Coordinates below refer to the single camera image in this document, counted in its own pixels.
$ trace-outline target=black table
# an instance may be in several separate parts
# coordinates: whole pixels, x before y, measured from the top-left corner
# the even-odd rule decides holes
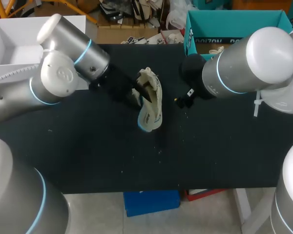
[[[163,87],[163,124],[145,133],[138,112],[102,93],[77,91],[48,110],[0,124],[15,158],[36,167],[63,193],[276,186],[293,145],[293,115],[255,94],[197,99],[179,109],[188,87],[178,76],[182,45],[105,45],[132,76],[149,66]]]

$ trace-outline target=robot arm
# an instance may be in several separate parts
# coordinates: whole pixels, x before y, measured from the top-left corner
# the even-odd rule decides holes
[[[32,78],[0,83],[0,122],[56,105],[77,85],[73,61],[61,52],[47,52]]]
[[[196,96],[226,98],[285,87],[293,79],[293,39],[279,28],[262,28],[208,61],[188,56],[180,74],[192,88],[176,100],[180,107],[190,107]]]
[[[30,79],[0,83],[0,122],[50,107],[71,95],[78,75],[123,101],[134,88],[146,99],[148,92],[110,63],[109,55],[59,14],[43,25],[37,41],[44,49],[38,72]]]

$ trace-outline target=tile floor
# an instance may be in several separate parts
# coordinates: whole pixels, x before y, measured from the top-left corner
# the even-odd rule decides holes
[[[262,189],[248,191],[253,208]],[[65,195],[71,209],[69,234],[240,234],[240,221],[232,190],[179,208],[127,217],[123,193]],[[257,234],[272,234],[269,222]]]

